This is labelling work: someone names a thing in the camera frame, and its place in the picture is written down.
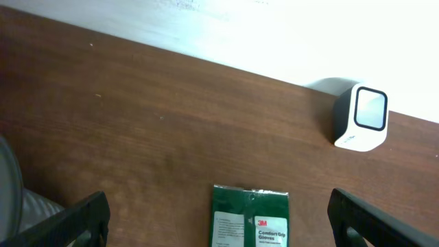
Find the green 3M wipes pack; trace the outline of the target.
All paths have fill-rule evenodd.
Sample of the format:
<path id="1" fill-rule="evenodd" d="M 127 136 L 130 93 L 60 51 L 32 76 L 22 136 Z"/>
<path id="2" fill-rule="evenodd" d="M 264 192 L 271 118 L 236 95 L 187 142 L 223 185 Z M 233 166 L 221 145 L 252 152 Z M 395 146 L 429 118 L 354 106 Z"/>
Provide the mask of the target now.
<path id="1" fill-rule="evenodd" d="M 288 247 L 289 194 L 213 186 L 210 247 Z"/>

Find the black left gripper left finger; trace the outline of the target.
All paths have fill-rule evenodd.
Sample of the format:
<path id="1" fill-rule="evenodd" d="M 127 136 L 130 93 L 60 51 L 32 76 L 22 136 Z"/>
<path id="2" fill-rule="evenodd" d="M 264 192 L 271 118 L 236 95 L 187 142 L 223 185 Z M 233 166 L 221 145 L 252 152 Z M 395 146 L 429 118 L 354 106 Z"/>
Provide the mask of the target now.
<path id="1" fill-rule="evenodd" d="M 103 191 L 92 193 L 37 225 L 1 242 L 2 246 L 105 246 L 110 208 Z"/>

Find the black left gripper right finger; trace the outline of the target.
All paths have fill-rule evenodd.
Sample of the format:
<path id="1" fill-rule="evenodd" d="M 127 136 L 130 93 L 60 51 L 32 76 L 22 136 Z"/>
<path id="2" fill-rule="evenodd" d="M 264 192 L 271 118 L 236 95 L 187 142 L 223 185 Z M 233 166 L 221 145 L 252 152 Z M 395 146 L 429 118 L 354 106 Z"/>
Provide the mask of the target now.
<path id="1" fill-rule="evenodd" d="M 337 247 L 438 245 L 435 237 L 340 188 L 331 192 L 327 213 Z"/>

